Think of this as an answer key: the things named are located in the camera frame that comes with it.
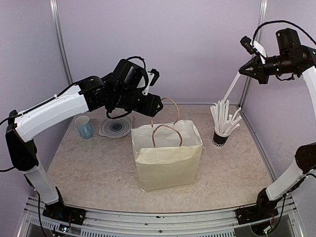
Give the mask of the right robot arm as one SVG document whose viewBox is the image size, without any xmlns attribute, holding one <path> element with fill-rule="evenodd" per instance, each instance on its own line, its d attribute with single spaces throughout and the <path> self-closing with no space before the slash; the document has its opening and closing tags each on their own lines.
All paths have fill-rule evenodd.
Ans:
<svg viewBox="0 0 316 237">
<path fill-rule="evenodd" d="M 278 54 L 269 56 L 264 47 L 256 42 L 259 31 L 272 24 L 286 24 L 276 31 Z M 288 20 L 272 20 L 259 25 L 252 37 L 244 36 L 240 44 L 252 55 L 252 58 L 242 65 L 238 72 L 266 85 L 270 77 L 278 81 L 293 81 L 299 79 L 306 88 L 303 100 L 308 100 L 311 111 L 308 115 L 316 115 L 316 48 L 301 43 L 299 33 L 303 33 L 313 44 L 315 40 L 300 26 Z M 279 201 L 289 191 L 302 182 L 310 171 L 316 168 L 315 142 L 301 145 L 295 152 L 292 164 L 267 188 L 258 195 L 252 214 L 257 219 L 263 219 L 272 210 L 272 203 Z"/>
</svg>

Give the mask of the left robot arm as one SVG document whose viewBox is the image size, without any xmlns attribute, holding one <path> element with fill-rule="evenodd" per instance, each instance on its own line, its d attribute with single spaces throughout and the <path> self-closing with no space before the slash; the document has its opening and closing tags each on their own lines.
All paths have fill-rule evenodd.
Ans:
<svg viewBox="0 0 316 237">
<path fill-rule="evenodd" d="M 33 138 L 66 119 L 101 107 L 105 108 L 107 118 L 116 108 L 125 110 L 122 117 L 135 111 L 153 118 L 163 109 L 161 98 L 149 93 L 159 72 L 147 71 L 146 66 L 139 66 L 132 59 L 121 59 L 114 71 L 102 78 L 87 77 L 32 108 L 13 110 L 5 119 L 8 123 L 5 139 L 13 167 L 24 174 L 50 212 L 60 220 L 69 215 L 69 208 L 37 159 Z"/>
</svg>

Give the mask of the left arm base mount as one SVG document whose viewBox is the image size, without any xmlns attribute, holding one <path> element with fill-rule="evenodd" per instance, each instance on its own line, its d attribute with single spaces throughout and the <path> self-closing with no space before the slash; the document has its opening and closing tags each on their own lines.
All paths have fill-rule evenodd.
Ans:
<svg viewBox="0 0 316 237">
<path fill-rule="evenodd" d="M 43 216 L 69 224 L 83 225 L 86 210 L 70 206 L 46 205 Z"/>
</svg>

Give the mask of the white straw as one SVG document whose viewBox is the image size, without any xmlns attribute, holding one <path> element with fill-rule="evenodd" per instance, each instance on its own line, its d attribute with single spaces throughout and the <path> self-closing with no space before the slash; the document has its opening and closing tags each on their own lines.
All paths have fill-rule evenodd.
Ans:
<svg viewBox="0 0 316 237">
<path fill-rule="evenodd" d="M 239 72 L 237 72 L 236 76 L 234 77 L 231 85 L 229 86 L 226 94 L 224 95 L 224 98 L 222 99 L 223 102 L 225 102 L 228 98 L 228 96 L 230 95 L 231 91 L 233 90 L 235 84 L 237 83 L 238 79 L 240 78 L 241 74 Z"/>
</svg>

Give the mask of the cream paper takeout bag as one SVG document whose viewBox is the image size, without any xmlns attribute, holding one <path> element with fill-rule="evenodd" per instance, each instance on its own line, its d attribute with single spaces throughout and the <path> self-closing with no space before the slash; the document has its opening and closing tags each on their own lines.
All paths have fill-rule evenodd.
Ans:
<svg viewBox="0 0 316 237">
<path fill-rule="evenodd" d="M 142 192 L 194 183 L 203 142 L 191 120 L 147 124 L 131 130 L 138 185 Z"/>
</svg>

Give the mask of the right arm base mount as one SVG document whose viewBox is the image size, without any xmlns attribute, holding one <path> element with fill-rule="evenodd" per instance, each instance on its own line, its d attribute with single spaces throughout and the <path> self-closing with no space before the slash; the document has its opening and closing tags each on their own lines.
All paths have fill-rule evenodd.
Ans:
<svg viewBox="0 0 316 237">
<path fill-rule="evenodd" d="M 239 225 L 256 222 L 264 219 L 278 216 L 278 210 L 273 208 L 272 210 L 259 212 L 256 206 L 240 207 L 236 210 L 237 221 Z"/>
</svg>

